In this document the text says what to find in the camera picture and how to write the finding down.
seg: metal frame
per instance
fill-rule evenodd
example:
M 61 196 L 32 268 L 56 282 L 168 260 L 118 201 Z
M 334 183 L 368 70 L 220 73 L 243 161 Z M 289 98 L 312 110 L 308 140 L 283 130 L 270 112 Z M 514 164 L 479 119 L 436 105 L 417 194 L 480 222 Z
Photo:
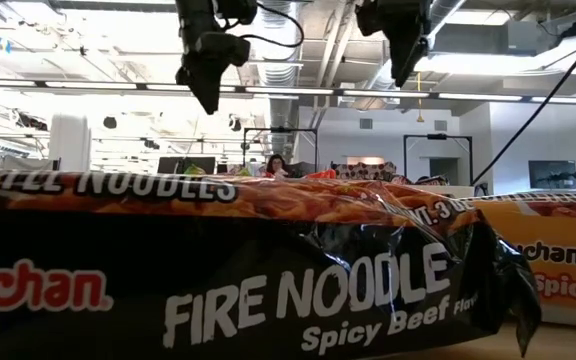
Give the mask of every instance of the metal frame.
M 469 172 L 470 172 L 470 184 L 474 179 L 473 167 L 472 167 L 472 136 L 456 136 L 456 135 L 445 135 L 445 134 L 428 134 L 428 135 L 404 135 L 404 176 L 408 177 L 408 138 L 422 138 L 428 140 L 445 141 L 448 139 L 454 139 L 459 146 L 463 148 L 463 145 L 457 141 L 457 139 L 466 139 L 468 141 L 468 160 L 469 160 Z
M 248 143 L 246 140 L 246 135 L 249 131 L 270 131 L 270 133 L 275 134 L 286 134 L 286 133 L 294 133 L 294 132 L 309 132 L 315 135 L 315 169 L 319 168 L 319 136 L 317 135 L 317 129 L 291 129 L 291 128 L 284 128 L 284 127 L 269 127 L 269 128 L 244 128 L 244 142 L 242 145 L 243 150 L 243 166 L 246 166 L 246 144 Z

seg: woman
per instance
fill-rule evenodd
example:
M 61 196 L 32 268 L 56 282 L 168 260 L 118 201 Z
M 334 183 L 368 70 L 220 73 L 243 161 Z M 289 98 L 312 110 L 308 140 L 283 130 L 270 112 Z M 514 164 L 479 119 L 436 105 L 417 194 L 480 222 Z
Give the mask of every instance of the woman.
M 281 155 L 275 154 L 270 157 L 268 165 L 266 166 L 266 174 L 268 177 L 274 177 L 276 179 L 282 179 L 288 175 L 286 162 Z

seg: orange noodle package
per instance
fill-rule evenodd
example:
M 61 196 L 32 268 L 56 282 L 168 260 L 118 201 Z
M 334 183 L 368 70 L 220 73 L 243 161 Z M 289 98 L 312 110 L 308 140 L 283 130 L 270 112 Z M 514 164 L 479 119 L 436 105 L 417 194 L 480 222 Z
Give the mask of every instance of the orange noodle package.
M 0 359 L 356 359 L 541 319 L 467 202 L 380 182 L 0 171 Z

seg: ceiling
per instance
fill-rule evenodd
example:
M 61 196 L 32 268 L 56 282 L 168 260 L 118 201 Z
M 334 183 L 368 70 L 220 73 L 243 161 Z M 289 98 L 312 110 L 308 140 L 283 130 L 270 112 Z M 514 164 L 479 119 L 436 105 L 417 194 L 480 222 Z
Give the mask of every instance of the ceiling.
M 28 0 L 8 1 L 4 5 L 7 6 L 0 3 L 0 78 L 174 83 L 183 49 L 178 37 L 179 21 L 174 0 L 102 0 L 96 3 Z M 317 83 L 326 44 L 335 23 L 334 14 L 343 5 L 344 1 L 338 0 L 303 2 L 299 22 L 304 28 L 305 40 L 294 64 L 299 68 L 296 86 L 329 83 L 332 87 L 349 84 L 360 87 L 386 61 L 384 36 L 379 33 L 363 37 L 354 15 L 347 12 L 341 19 L 337 38 L 332 39 L 335 47 L 325 67 L 327 71 L 323 74 L 323 81 Z M 508 22 L 510 16 L 514 18 L 513 21 L 526 22 L 549 21 L 569 14 L 576 14 L 576 0 L 471 0 L 453 15 L 452 20 L 448 19 L 448 24 L 439 34 L 457 34 L 461 27 L 474 25 L 498 29 Z M 482 26 L 486 22 L 494 26 Z M 343 33 L 347 26 L 350 27 L 350 36 L 346 42 Z M 255 31 L 253 24 L 236 27 L 230 32 L 242 35 Z M 442 46 L 448 47 L 447 42 L 444 40 Z M 253 41 L 251 61 L 241 68 L 231 66 L 222 77 L 223 85 L 260 83 L 259 69 L 269 65 L 266 64 L 267 60 L 255 54 L 255 48 Z M 336 57 L 340 60 L 338 69 L 332 71 Z M 561 74 L 513 77 L 422 71 L 418 76 L 409 79 L 402 89 L 544 95 Z M 576 78 L 571 79 L 561 93 L 575 92 Z M 305 96 L 299 102 L 302 106 L 312 106 L 313 103 L 312 97 Z M 66 104 L 86 109 L 93 122 L 93 137 L 101 139 L 95 140 L 94 168 L 105 170 L 153 172 L 159 156 L 179 153 L 225 155 L 229 161 L 239 162 L 242 133 L 233 132 L 229 127 L 230 121 L 239 119 L 244 127 L 266 127 L 269 124 L 269 120 L 265 119 L 268 100 L 263 98 L 222 98 L 220 111 L 208 116 L 197 101 L 188 96 L 120 96 L 80 92 L 58 95 L 0 90 L 0 132 L 31 131 L 16 126 L 16 117 L 11 115 L 13 109 L 42 119 L 50 126 L 52 114 L 56 110 L 63 111 Z M 474 105 L 476 103 L 424 101 L 424 108 L 450 109 L 456 115 Z M 397 108 L 406 112 L 416 106 L 417 100 L 409 99 L 402 100 Z M 370 108 L 373 107 L 383 107 L 383 103 L 373 102 Z M 116 129 L 109 130 L 103 126 L 103 119 L 107 116 L 117 119 Z M 164 146 L 155 151 L 146 148 L 139 140 L 108 140 L 113 136 L 167 136 L 173 139 L 162 140 Z M 216 140 L 210 144 L 181 140 L 197 138 Z M 253 144 L 251 148 L 257 157 L 268 153 L 273 141 L 265 134 L 259 134 L 259 139 L 260 144 Z M 46 153 L 44 148 L 49 146 L 46 139 L 1 141 L 26 148 L 35 156 Z

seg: instant noodle package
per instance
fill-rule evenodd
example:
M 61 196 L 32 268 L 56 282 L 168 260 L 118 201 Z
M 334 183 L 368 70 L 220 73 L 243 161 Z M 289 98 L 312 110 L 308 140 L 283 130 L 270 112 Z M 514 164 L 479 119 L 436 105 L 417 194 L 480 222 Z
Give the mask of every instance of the instant noodle package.
M 0 359 L 356 359 L 541 317 L 466 201 L 373 181 L 0 171 Z

